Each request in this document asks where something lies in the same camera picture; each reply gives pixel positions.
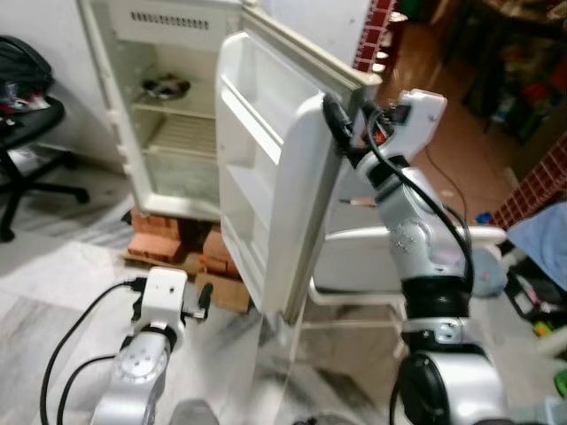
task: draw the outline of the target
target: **chair leg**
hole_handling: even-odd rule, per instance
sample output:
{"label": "chair leg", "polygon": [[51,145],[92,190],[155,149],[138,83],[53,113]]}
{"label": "chair leg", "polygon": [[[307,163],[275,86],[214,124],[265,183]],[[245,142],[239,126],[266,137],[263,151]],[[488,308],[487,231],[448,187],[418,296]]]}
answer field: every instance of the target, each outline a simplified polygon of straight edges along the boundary
{"label": "chair leg", "polygon": [[73,188],[70,186],[62,186],[60,184],[51,183],[31,183],[29,185],[31,190],[41,190],[43,192],[54,192],[54,193],[65,193],[68,195],[74,195],[79,204],[86,204],[89,202],[89,192],[82,188]]}
{"label": "chair leg", "polygon": [[0,241],[10,242],[15,237],[12,232],[12,221],[18,209],[19,200],[23,195],[22,191],[13,192],[8,200],[8,205],[4,211],[2,222],[0,223]]}

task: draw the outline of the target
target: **black office chair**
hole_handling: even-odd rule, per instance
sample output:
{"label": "black office chair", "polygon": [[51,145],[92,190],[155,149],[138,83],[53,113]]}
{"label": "black office chair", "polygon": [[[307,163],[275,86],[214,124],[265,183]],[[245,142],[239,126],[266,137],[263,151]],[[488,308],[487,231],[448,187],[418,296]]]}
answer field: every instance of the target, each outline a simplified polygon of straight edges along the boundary
{"label": "black office chair", "polygon": [[[0,36],[0,41],[3,39],[7,39],[11,47],[16,46],[19,49],[25,49],[27,54],[34,56],[34,61],[40,61],[39,58],[41,57],[36,57],[39,56],[39,54],[23,42],[13,37]],[[11,193],[4,210],[4,215],[0,221],[1,242],[10,242],[15,237],[11,229],[12,220],[18,209],[21,197],[28,190],[65,193],[74,195],[81,204],[89,202],[89,193],[85,189],[38,182],[41,177],[58,166],[66,166],[67,168],[73,169],[76,166],[76,158],[71,152],[63,152],[49,163],[40,166],[27,175],[19,171],[8,153],[9,150],[33,142],[39,136],[44,135],[61,122],[65,116],[65,107],[63,104],[53,97],[46,97],[45,100],[50,104],[49,108],[11,115],[14,120],[18,121],[19,125],[0,135],[0,166],[10,179],[7,184],[0,185],[0,194]]]}

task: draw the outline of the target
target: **white floor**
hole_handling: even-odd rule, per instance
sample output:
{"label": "white floor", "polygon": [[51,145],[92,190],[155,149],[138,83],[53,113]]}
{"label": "white floor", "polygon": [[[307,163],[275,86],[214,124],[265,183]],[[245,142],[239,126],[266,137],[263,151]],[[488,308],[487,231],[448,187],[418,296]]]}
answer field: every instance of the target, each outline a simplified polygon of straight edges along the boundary
{"label": "white floor", "polygon": [[[15,221],[16,240],[0,244],[2,425],[40,423],[40,382],[57,341],[100,292],[144,273],[120,259],[131,237],[131,229],[120,223],[132,205],[125,179],[94,169],[67,173],[54,179],[85,185],[92,203],[28,198]],[[128,332],[134,299],[125,290],[117,291],[70,341],[51,383],[50,412],[55,412],[61,389],[79,363],[118,350]],[[307,311],[313,316],[338,313],[320,312],[313,305]],[[535,337],[508,300],[475,302],[472,311],[482,323],[510,406],[528,406],[554,395],[552,378],[565,364],[535,352]],[[189,325],[185,346],[172,357],[158,425],[168,424],[178,401],[194,397],[208,401],[221,425],[291,425],[321,410],[348,414],[361,425],[386,422],[397,368],[392,357],[396,339],[390,330],[306,331],[300,361],[290,365],[270,354],[278,345],[277,335],[255,310],[239,315],[213,308],[209,317],[202,325]],[[109,364],[104,364],[77,379],[66,423],[89,423],[108,372]]]}

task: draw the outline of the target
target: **shelf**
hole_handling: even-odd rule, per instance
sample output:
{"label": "shelf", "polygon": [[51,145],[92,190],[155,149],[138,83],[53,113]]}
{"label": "shelf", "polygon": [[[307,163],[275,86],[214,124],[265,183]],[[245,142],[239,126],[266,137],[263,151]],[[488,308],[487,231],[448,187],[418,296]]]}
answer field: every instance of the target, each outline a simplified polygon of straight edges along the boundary
{"label": "shelf", "polygon": [[187,95],[177,100],[158,100],[148,95],[141,95],[132,108],[138,111],[151,111],[214,119],[214,85],[204,82],[192,82]]}
{"label": "shelf", "polygon": [[273,193],[266,187],[258,173],[243,166],[227,166],[240,191],[250,203],[262,226],[269,228],[272,218]]}
{"label": "shelf", "polygon": [[148,142],[144,151],[165,151],[215,161],[214,125],[214,120],[171,115]]}

